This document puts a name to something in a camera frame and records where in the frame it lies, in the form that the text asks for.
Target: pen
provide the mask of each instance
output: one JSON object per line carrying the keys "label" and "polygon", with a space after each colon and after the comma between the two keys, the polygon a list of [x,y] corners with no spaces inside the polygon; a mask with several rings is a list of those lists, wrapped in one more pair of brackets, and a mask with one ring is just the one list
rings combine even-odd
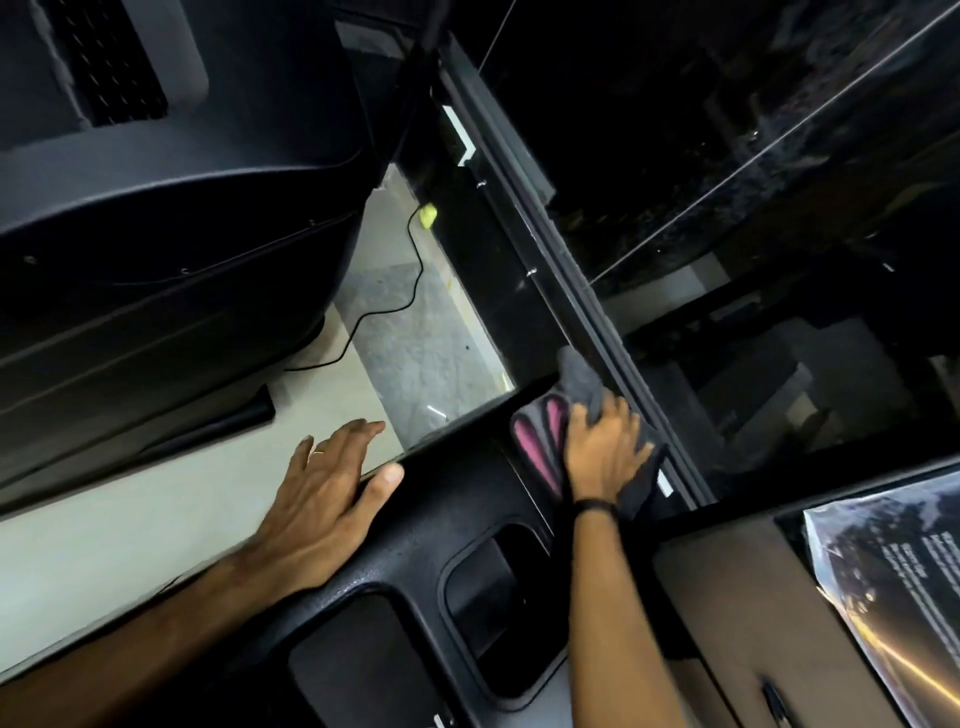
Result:
{"label": "pen", "polygon": [[800,728],[790,715],[790,712],[786,709],[786,703],[784,703],[783,698],[780,697],[780,691],[777,690],[777,686],[766,677],[762,678],[761,685],[763,698],[767,701],[767,708],[770,710],[770,715],[774,717],[779,728]]}

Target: hand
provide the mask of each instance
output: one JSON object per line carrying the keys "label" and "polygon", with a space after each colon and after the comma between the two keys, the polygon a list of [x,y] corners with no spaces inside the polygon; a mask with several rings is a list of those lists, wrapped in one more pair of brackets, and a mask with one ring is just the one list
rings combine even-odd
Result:
{"label": "hand", "polygon": [[587,408],[574,404],[566,431],[566,471],[574,501],[601,498],[616,503],[620,490],[647,461],[653,445],[636,452],[640,416],[631,414],[622,397],[604,391],[603,414],[596,425],[587,425]]}
{"label": "hand", "polygon": [[305,438],[263,523],[238,552],[239,568],[272,583],[277,599],[325,583],[367,537],[373,517],[403,479],[387,463],[354,504],[370,441],[386,425],[354,420],[313,448]]}

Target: storage compartment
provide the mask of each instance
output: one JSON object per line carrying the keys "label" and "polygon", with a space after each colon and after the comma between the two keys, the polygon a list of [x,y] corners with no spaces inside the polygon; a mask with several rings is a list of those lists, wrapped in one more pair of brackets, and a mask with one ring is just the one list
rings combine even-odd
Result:
{"label": "storage compartment", "polygon": [[293,648],[288,666],[327,728],[456,722],[384,595],[352,599]]}
{"label": "storage compartment", "polygon": [[501,528],[449,573],[446,608],[494,695],[520,698],[557,664],[567,636],[559,576],[537,536],[517,523]]}

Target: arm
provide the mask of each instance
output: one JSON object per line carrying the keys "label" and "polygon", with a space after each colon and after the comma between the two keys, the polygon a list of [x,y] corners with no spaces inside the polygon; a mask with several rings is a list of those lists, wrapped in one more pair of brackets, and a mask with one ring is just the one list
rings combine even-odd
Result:
{"label": "arm", "polygon": [[383,468],[354,504],[370,440],[383,423],[344,425],[297,447],[253,538],[196,582],[96,642],[0,688],[0,725],[80,728],[110,722],[244,621],[322,585],[363,543],[403,477]]}
{"label": "arm", "polygon": [[[636,453],[640,430],[622,398],[608,392],[604,413],[587,426],[587,410],[574,405],[566,466],[575,500],[616,502],[620,489],[650,456]],[[673,681],[643,613],[616,522],[586,511],[573,529],[570,599],[570,672],[577,728],[657,726],[685,728]]]}

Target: floor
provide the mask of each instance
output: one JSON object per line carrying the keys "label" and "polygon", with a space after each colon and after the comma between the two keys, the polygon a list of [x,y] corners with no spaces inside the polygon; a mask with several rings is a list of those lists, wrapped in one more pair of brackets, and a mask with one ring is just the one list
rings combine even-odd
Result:
{"label": "floor", "polygon": [[513,389],[431,231],[404,227],[418,203],[395,168],[368,200],[357,250],[324,332],[270,386],[270,424],[0,522],[0,681],[76,641],[256,529],[300,439],[344,422],[385,420],[364,470]]}

